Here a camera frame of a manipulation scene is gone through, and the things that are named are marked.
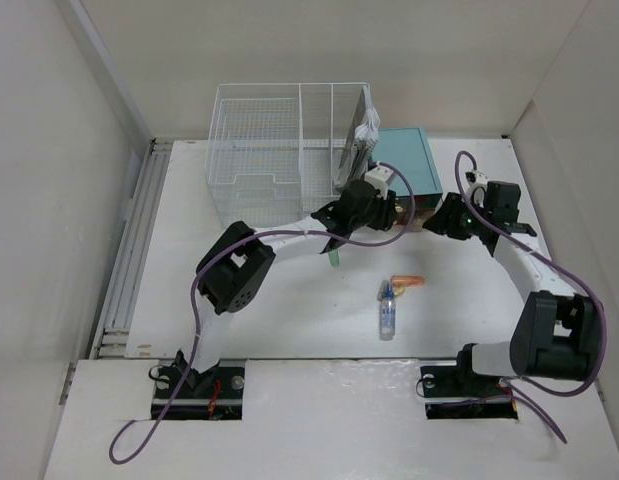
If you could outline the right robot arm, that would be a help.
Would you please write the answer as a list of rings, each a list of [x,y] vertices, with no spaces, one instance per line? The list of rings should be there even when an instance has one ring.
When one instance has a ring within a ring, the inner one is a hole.
[[[594,300],[565,281],[543,254],[533,227],[518,220],[520,187],[468,176],[464,193],[448,194],[424,229],[455,240],[478,238],[507,272],[524,302],[508,341],[463,347],[454,386],[476,393],[493,377],[587,383],[596,372],[601,327]]]

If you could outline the orange marker pen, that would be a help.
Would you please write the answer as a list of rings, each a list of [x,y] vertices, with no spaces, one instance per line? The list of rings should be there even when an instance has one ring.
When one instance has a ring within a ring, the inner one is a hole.
[[[390,282],[394,287],[417,287],[425,284],[425,278],[416,275],[393,275]]]

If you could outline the teal drawer box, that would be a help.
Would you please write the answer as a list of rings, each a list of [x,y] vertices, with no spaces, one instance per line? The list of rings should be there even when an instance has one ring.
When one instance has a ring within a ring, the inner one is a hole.
[[[428,136],[422,127],[381,128],[371,159],[396,167],[416,196],[439,198],[443,193]]]

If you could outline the clear smoked drawer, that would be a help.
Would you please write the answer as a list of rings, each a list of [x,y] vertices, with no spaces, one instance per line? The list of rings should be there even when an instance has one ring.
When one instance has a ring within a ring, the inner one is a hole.
[[[412,231],[421,232],[425,221],[435,214],[441,198],[441,194],[415,195],[412,199],[407,196],[397,197],[394,225],[409,225]]]

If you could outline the green eraser stick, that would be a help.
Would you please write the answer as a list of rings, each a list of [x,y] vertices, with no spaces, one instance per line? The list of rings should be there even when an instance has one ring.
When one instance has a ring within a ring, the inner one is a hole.
[[[337,250],[332,250],[328,253],[328,258],[330,265],[334,268],[338,268],[340,266],[340,257],[339,252]]]

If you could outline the clear blue glue bottle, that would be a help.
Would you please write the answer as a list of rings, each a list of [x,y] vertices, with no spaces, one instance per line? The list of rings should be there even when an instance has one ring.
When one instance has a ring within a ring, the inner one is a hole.
[[[379,337],[390,341],[396,331],[396,306],[392,284],[384,281],[379,293]]]

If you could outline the grey white booklet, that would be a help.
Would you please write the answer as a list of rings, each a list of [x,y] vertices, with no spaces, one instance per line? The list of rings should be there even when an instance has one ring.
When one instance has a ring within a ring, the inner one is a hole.
[[[342,149],[337,175],[333,186],[341,193],[353,180],[362,179],[375,146],[380,140],[380,117],[373,105],[370,88],[361,86],[345,146]]]

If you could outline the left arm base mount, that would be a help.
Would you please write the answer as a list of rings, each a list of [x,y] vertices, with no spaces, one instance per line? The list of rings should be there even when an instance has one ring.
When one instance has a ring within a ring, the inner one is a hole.
[[[154,382],[151,419],[157,420],[184,372],[186,361],[179,352],[170,364],[150,368],[148,377]],[[188,379],[170,404],[165,420],[238,421],[243,414],[246,362],[221,360],[199,373],[190,371]]]

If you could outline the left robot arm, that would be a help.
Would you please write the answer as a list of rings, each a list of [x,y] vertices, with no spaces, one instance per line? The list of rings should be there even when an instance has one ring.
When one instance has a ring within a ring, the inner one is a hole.
[[[203,310],[213,318],[241,311],[260,290],[276,262],[306,255],[323,255],[343,245],[370,247],[352,234],[362,228],[386,232],[397,218],[396,193],[366,180],[355,180],[341,196],[302,220],[278,229],[252,229],[243,221],[231,224],[196,266],[190,287],[194,315],[191,353],[178,352],[174,361],[178,385],[200,397],[215,381],[220,342],[204,347],[212,329]]]

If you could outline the aluminium rail frame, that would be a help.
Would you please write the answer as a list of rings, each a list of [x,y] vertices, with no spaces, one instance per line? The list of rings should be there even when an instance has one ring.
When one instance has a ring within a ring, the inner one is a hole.
[[[145,152],[133,195],[123,210],[114,263],[103,280],[85,353],[89,360],[125,356],[172,149],[171,141],[153,139]]]

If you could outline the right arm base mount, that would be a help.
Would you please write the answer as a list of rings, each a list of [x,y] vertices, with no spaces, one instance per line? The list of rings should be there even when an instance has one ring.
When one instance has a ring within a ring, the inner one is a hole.
[[[421,363],[417,393],[428,420],[518,419],[511,391],[498,377],[462,370],[456,362]]]

